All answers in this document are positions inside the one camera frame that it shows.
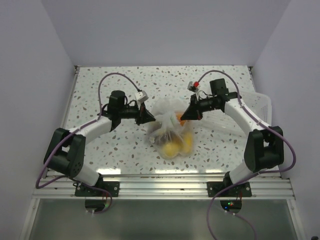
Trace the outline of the orange fake pineapple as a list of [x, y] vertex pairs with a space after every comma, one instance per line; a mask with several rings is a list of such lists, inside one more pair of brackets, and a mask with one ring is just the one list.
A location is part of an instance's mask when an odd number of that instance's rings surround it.
[[175, 116], [179, 122], [179, 124], [183, 127], [184, 125], [188, 124], [190, 121], [189, 120], [182, 120], [181, 117], [182, 117], [182, 113], [176, 113]]

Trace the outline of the clear printed plastic bag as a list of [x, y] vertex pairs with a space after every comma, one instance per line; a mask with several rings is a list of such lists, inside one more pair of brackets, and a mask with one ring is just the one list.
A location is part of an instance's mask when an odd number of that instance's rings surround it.
[[162, 146], [167, 142], [176, 142], [180, 145], [180, 151], [177, 156], [188, 156], [193, 152], [193, 150], [189, 154], [182, 152], [183, 135], [191, 132], [194, 138], [192, 123], [189, 121], [188, 124], [181, 126], [176, 118], [176, 113], [183, 114], [186, 109], [187, 105], [180, 99], [168, 97], [157, 100], [153, 105], [151, 114], [154, 116], [155, 121], [148, 124], [146, 139], [161, 157]]

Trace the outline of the yellow fake pear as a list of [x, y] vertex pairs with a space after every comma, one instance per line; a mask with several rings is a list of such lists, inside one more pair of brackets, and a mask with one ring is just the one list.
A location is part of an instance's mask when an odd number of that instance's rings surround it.
[[180, 149], [181, 146], [177, 142], [167, 142], [161, 148], [162, 157], [172, 159], [179, 154]]

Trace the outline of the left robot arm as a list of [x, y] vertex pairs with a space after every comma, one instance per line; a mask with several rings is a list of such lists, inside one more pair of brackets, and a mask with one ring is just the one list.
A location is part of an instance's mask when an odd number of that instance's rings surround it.
[[109, 102], [96, 119], [78, 127], [54, 131], [44, 157], [44, 168], [80, 182], [92, 196], [101, 195], [106, 187], [102, 175], [84, 163], [86, 145], [115, 130], [123, 119], [133, 119], [138, 126], [154, 122], [154, 116], [145, 106], [148, 98], [145, 91], [139, 90], [131, 105], [123, 91], [112, 91]]

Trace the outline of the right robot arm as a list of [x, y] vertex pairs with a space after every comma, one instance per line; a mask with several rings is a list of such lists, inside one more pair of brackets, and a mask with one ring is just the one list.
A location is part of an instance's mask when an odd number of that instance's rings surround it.
[[220, 110], [231, 117], [247, 136], [243, 162], [223, 178], [223, 192], [235, 196], [240, 190], [240, 181], [261, 170], [272, 169], [284, 162], [283, 131], [271, 127], [258, 118], [237, 92], [230, 92], [223, 78], [210, 82], [212, 96], [200, 99], [197, 94], [190, 97], [188, 108], [182, 114], [182, 121], [201, 120], [203, 113]]

